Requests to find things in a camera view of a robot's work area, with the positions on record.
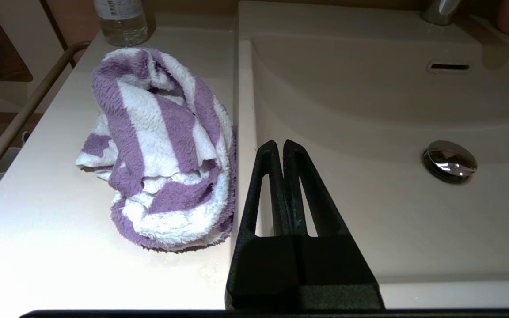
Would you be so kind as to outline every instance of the chrome faucet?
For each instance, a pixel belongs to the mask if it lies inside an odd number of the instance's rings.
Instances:
[[[422,19],[439,26],[448,26],[460,3],[461,0],[432,0],[422,12]]]

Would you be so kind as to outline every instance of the metal handrail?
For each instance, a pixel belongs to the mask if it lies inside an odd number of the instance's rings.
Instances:
[[[56,64],[50,69],[45,78],[38,85],[37,89],[34,91],[29,100],[25,103],[25,106],[17,113],[17,115],[13,118],[9,126],[5,129],[4,133],[2,133],[0,137],[0,160],[3,157],[4,153],[7,151],[13,139],[17,137],[29,117],[34,113],[37,109],[37,106],[40,104],[42,99],[46,96],[48,91],[50,91],[52,85],[58,79],[62,71],[64,71],[65,67],[68,65],[69,61],[72,60],[74,54],[81,50],[87,49],[90,41],[82,41],[77,42],[70,46],[62,56],[58,59]]]

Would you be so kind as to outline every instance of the white countertop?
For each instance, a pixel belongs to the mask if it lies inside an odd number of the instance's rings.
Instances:
[[[157,28],[143,45],[188,66],[232,113],[232,31]],[[183,254],[146,251],[111,222],[113,190],[74,165],[99,110],[91,71],[114,49],[99,32],[0,183],[0,317],[224,308],[229,239]]]

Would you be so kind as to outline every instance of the purple and white striped towel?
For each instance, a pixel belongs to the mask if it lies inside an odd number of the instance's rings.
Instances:
[[[93,71],[101,108],[76,161],[116,190],[123,237],[178,251],[222,242],[235,209],[235,142],[224,107],[155,49],[125,48]]]

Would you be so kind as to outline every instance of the chrome drain stopper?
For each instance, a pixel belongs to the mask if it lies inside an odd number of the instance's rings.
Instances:
[[[465,183],[478,164],[468,150],[450,141],[433,141],[422,155],[422,162],[436,178],[446,183]]]

